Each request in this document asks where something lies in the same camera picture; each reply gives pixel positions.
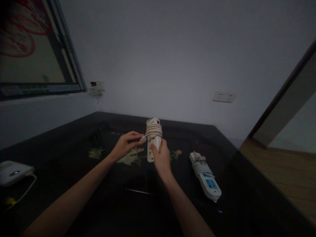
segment cable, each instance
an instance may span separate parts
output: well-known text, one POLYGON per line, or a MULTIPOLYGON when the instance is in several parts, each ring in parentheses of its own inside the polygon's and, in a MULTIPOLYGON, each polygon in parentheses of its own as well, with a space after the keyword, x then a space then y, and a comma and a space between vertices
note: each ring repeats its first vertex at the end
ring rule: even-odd
POLYGON ((147 140, 147 137, 149 137, 151 135, 162 137, 162 129, 161 129, 160 124, 147 125, 146 133, 139 141, 145 142, 147 140))
POLYGON ((196 161, 192 163, 192 168, 194 170, 195 175, 198 177, 200 173, 205 173, 208 176, 215 178, 208 164, 205 162, 206 158, 204 156, 198 157, 195 151, 194 151, 194 155, 195 155, 196 161))
POLYGON ((35 174, 31 173, 31 174, 28 174, 27 176, 33 176, 34 177, 34 180, 32 182, 32 184, 29 186, 29 188, 25 191, 25 193, 22 195, 22 197, 20 197, 20 199, 16 202, 14 202, 14 204, 12 204, 10 207, 8 207, 7 209, 5 209, 4 211, 7 211, 9 210, 11 207, 15 206, 26 194, 27 192, 31 189, 31 187, 33 186, 33 184, 35 183, 37 177, 35 174))

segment forearm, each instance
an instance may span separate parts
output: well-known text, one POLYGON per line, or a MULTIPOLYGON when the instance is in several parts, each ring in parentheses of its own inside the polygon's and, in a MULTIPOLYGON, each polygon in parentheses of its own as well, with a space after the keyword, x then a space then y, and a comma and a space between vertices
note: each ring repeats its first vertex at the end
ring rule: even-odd
POLYGON ((51 204, 22 236, 63 236, 114 164, 109 155, 51 204))
POLYGON ((172 173, 161 176, 184 236, 215 236, 172 173))

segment electrical socket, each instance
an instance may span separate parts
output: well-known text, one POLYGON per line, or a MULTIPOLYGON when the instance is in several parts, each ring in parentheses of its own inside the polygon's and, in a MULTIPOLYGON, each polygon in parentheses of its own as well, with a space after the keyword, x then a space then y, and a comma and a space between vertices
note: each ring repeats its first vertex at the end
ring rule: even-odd
POLYGON ((99 90, 105 91, 104 82, 96 82, 96 86, 99 88, 99 90))
POLYGON ((101 94, 98 86, 90 87, 89 88, 89 92, 90 92, 91 95, 99 95, 99 94, 101 94))
POLYGON ((213 97, 213 101, 232 103, 235 97, 236 97, 236 93, 216 91, 213 97))

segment wall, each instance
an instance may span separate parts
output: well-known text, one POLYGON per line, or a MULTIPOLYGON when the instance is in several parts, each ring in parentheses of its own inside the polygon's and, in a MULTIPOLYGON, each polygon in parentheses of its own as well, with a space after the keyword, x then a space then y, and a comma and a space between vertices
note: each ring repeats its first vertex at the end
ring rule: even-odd
POLYGON ((316 153, 315 121, 316 93, 274 138, 269 147, 316 153))
POLYGON ((87 93, 3 101, 0 150, 98 110, 87 93))
POLYGON ((101 111, 213 124, 236 146, 316 36, 315 1, 60 2, 101 111))

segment table surface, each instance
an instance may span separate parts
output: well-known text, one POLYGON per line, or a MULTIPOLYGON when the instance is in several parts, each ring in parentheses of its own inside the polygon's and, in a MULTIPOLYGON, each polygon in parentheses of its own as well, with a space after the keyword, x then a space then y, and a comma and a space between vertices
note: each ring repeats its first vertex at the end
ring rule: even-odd
MULTIPOLYGON (((38 179, 19 204, 2 215, 4 228, 18 233, 81 179, 129 131, 144 133, 146 118, 97 112, 0 151, 0 161, 35 167, 38 179), (103 147, 101 159, 89 158, 103 147)), ((161 120, 171 153, 173 174, 216 236, 315 236, 313 225, 214 126, 161 120), (196 178, 189 154, 201 153, 222 190, 208 199, 196 178)), ((181 228, 146 144, 139 161, 115 164, 73 223, 67 236, 181 235, 181 228)), ((2 197, 20 195, 32 182, 26 177, 2 197)))

